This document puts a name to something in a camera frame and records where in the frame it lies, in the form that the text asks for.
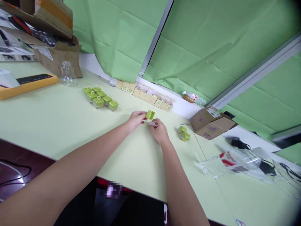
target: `metal frame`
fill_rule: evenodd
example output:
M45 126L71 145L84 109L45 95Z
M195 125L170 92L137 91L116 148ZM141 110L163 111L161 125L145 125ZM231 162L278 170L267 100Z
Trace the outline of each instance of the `metal frame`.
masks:
M161 32L163 30L163 27L164 27L164 24L166 22L166 19L168 17L168 14L170 12L170 9L172 8L172 4L173 4L174 0L168 0L167 4L166 4L166 7L165 7L165 10L163 12L163 15L161 17L161 20L160 20L160 23L158 25L158 28L156 30L156 33L154 35L154 38L153 40L151 41L151 44L150 44L150 48L148 49L148 52L145 56L145 59L144 59L144 62L142 64L142 67L140 69L140 72L138 74L139 77L142 77L146 71L146 68L150 62L150 59L151 59L151 56L153 55L153 52L155 50L155 47L157 45L157 42L158 42L158 39L161 35Z
M212 105L217 109L221 109L234 98L265 77L268 73L275 70L277 67L300 51L301 32L297 33L284 44L282 44L268 57L266 57L240 79L234 82L230 87L214 98L206 106Z

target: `white device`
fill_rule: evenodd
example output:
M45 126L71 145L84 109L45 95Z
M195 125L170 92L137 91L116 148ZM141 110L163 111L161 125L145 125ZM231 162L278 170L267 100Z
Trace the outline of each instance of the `white device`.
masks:
M19 82L15 79L10 71L0 68L0 85L8 88L20 86Z

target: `floor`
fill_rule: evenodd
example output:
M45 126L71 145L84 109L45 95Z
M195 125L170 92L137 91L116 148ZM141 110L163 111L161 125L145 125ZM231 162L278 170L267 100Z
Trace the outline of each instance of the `floor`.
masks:
M24 178L25 183L30 182L32 179L34 179L36 176L38 176L41 172L43 172L45 169L47 169L55 162L54 160L51 160L42 155L36 154L32 151L26 150L24 148L21 148L19 146L13 145L11 143L8 143L0 139L0 161L2 161L2 159L11 161L18 165L30 166L32 168L31 173ZM21 168L21 167L16 167L16 168L20 171L20 173L22 173L22 175L27 174L29 171L26 168ZM15 179L15 178L19 178L19 174L16 171L12 170L7 166L0 164L0 184L2 182ZM1 200L5 200L8 197L10 197L13 193L21 189L23 186L24 184L22 183L21 179L0 185L0 202ZM102 202L102 200L96 199L96 203L100 203L100 202ZM120 208L120 206L118 207L116 206L116 204L110 206L112 206L113 209ZM216 223L214 221L209 221L209 222L211 226L222 226L221 224Z

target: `hand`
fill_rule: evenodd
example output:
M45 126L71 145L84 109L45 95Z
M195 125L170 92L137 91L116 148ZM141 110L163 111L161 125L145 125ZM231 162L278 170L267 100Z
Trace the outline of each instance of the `hand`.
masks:
M133 133L140 124L145 124L143 120L147 120L146 113L146 111L134 111L131 114L126 122L130 133Z
M152 121L156 124L155 126L150 126L151 133L155 140L159 144L169 141L168 132L163 122L161 122L160 119L153 119Z

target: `green lid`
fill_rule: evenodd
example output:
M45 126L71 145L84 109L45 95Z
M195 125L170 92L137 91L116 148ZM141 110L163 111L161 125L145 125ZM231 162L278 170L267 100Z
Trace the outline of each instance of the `green lid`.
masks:
M83 88L83 91L84 91L85 93L90 93L90 92L93 91L93 89L91 89L91 87L88 86L87 88Z
M94 98L93 99L93 102L98 104L98 105L101 105L104 103L104 100L100 98L100 96L98 96L97 98Z
M146 118L149 120L153 120L154 116L155 116L155 112L153 112L151 110L149 110L146 114Z
M100 96L100 97L107 96L107 95L103 92L103 90L100 91L100 92L97 92L96 94L97 94L98 96Z
M96 92L96 93L102 91L102 89L99 88L99 86L94 87L93 90L94 90L94 92Z
M180 126L179 130L182 132L187 132L187 128L184 126Z
M104 100L106 103L108 103L108 102L112 101L112 98L108 95L108 96L103 97L103 100Z
M93 99L97 97L97 94L94 91L92 91L91 93L87 93L87 97Z
M109 107L115 108L117 106L118 106L118 103L115 100L112 100L112 101L109 102Z
M182 133L181 136L186 140L190 140L190 134L188 134L186 132Z

